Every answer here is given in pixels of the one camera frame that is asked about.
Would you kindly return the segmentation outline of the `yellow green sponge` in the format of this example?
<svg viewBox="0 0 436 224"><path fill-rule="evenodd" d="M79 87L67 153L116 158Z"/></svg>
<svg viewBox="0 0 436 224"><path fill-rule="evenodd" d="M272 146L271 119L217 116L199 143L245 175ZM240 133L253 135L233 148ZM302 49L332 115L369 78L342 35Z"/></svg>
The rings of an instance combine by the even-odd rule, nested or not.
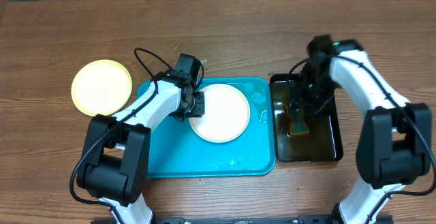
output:
<svg viewBox="0 0 436 224"><path fill-rule="evenodd" d="M289 122L290 136L295 137L309 134L309 129L305 122L304 110L290 110Z"/></svg>

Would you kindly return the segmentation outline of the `white plate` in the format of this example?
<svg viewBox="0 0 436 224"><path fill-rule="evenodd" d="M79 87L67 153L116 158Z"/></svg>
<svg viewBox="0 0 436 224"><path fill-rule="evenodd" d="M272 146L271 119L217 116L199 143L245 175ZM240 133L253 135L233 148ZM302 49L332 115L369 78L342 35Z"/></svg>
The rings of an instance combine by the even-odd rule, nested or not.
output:
<svg viewBox="0 0 436 224"><path fill-rule="evenodd" d="M251 115L242 92L229 84L210 84L200 91L204 93L204 115L189 119L193 131L212 143L226 143L240 136Z"/></svg>

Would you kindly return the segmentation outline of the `yellow green plate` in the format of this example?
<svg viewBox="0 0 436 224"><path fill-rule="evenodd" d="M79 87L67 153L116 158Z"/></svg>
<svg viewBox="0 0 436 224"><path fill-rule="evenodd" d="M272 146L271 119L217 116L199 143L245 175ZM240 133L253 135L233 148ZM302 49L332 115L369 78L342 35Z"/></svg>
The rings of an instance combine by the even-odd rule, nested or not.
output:
<svg viewBox="0 0 436 224"><path fill-rule="evenodd" d="M71 85L75 107L88 116L114 114L129 101L131 92L130 73L110 59L88 63L75 75Z"/></svg>

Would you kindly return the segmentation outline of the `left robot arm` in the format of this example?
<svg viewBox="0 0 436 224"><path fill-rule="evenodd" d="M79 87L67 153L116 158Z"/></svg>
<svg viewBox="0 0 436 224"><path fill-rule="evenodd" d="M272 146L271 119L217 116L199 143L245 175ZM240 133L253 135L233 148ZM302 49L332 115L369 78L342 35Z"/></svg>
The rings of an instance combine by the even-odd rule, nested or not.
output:
<svg viewBox="0 0 436 224"><path fill-rule="evenodd" d="M71 196L107 207L113 223L155 223L142 195L151 134L169 116L183 122L204 115L204 93L198 89L203 77L201 61L181 54L174 67L151 76L148 90L129 107L94 116L69 181Z"/></svg>

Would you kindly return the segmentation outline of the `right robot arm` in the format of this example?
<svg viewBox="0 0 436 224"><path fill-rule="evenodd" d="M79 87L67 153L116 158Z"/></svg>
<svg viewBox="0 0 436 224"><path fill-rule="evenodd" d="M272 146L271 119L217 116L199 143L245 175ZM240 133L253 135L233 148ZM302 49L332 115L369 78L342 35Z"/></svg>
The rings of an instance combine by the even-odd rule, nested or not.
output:
<svg viewBox="0 0 436 224"><path fill-rule="evenodd" d="M425 191L404 189L435 171L431 110L395 91L354 39L335 42L329 35L318 35L307 52L297 83L290 85L289 135L309 134L307 117L322 110L337 88L348 93L364 119L356 149L360 176L349 195L320 222L391 223L392 218L377 215L393 196L421 197L435 190L434 185Z"/></svg>

